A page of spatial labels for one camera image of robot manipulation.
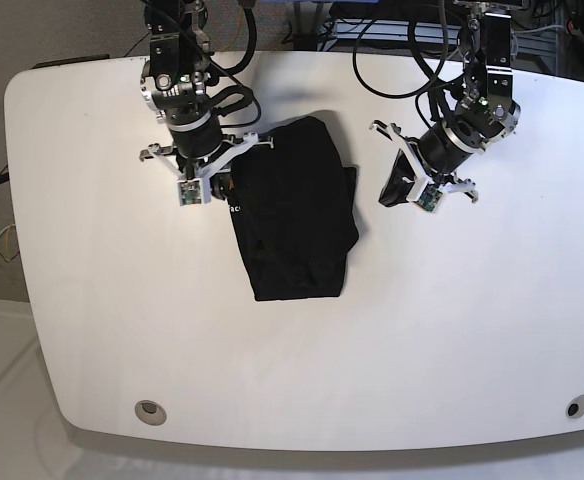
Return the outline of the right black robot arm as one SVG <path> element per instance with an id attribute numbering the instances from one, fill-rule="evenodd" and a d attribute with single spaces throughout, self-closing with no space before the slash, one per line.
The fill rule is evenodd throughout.
<path id="1" fill-rule="evenodd" d="M 241 60 L 223 68 L 213 60 L 204 31 L 208 10 L 202 1 L 147 1 L 144 18 L 150 34 L 150 55 L 140 77 L 140 89 L 172 142 L 149 145 L 140 160 L 162 162 L 177 178 L 181 205 L 224 200 L 234 158 L 256 146 L 273 147 L 274 140 L 248 131 L 238 137 L 221 118 L 259 104 L 253 91 L 237 79 L 256 51 L 254 4 L 239 4 L 248 26 L 248 45 Z"/>

